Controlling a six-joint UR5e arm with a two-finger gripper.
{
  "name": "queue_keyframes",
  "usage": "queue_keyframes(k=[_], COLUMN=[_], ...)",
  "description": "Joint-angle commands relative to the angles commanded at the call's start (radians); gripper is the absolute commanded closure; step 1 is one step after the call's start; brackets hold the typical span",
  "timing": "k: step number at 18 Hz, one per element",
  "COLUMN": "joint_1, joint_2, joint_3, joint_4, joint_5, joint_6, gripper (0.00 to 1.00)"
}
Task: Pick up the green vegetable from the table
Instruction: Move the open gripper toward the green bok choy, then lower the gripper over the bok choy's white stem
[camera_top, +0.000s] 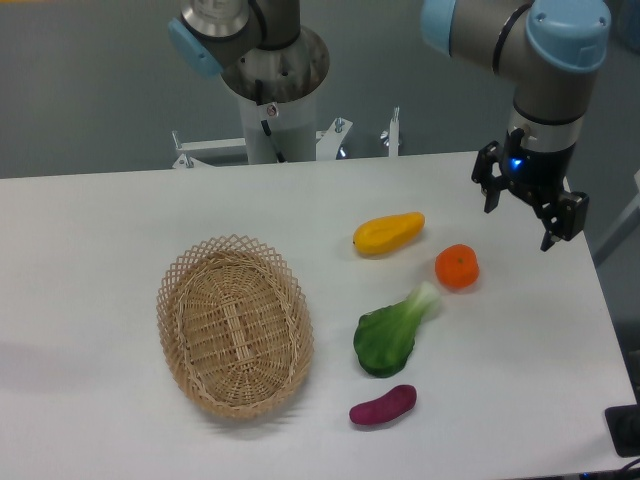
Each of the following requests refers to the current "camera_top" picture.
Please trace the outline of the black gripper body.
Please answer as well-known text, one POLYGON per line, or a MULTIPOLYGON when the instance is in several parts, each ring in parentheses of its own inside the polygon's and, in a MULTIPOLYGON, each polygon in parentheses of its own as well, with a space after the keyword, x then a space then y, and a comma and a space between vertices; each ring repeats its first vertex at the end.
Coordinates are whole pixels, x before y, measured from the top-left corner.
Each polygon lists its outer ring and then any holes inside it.
POLYGON ((538 152, 523 146, 525 132, 521 128, 509 133, 501 159, 501 173, 509 192, 531 206, 542 210, 555 204, 564 192, 564 177, 575 145, 553 152, 538 152))

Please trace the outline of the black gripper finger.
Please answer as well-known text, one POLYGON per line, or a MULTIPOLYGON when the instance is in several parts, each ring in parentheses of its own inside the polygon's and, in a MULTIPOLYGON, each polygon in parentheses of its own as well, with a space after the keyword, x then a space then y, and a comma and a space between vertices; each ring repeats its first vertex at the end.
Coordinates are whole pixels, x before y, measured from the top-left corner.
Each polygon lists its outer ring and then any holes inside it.
POLYGON ((543 208, 545 233, 541 250, 548 251, 559 241, 569 242, 584 229, 589 208, 589 195, 584 192, 562 192, 558 201, 543 208))
POLYGON ((477 152, 471 179, 478 184, 484 195, 484 212, 489 214, 497 208, 501 192, 506 188, 505 177, 500 170, 502 147, 492 141, 477 152))

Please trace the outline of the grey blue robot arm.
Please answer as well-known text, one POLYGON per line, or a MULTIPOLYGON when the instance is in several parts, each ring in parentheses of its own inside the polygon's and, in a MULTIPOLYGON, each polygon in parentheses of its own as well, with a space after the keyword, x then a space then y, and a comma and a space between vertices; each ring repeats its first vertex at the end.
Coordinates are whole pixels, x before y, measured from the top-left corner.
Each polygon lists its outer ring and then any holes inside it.
MULTIPOLYGON (((478 154, 472 180, 494 210, 502 192, 542 222, 543 250, 584 227, 589 198, 564 179, 597 73, 607 51, 610 12, 602 1, 427 1, 420 30, 432 48, 514 83, 503 142, 478 154)), ((199 75, 221 77, 248 108, 245 140, 253 163, 316 156, 315 116, 294 104, 324 82, 329 55, 300 21, 296 1, 186 1, 168 25, 177 53, 199 75)))

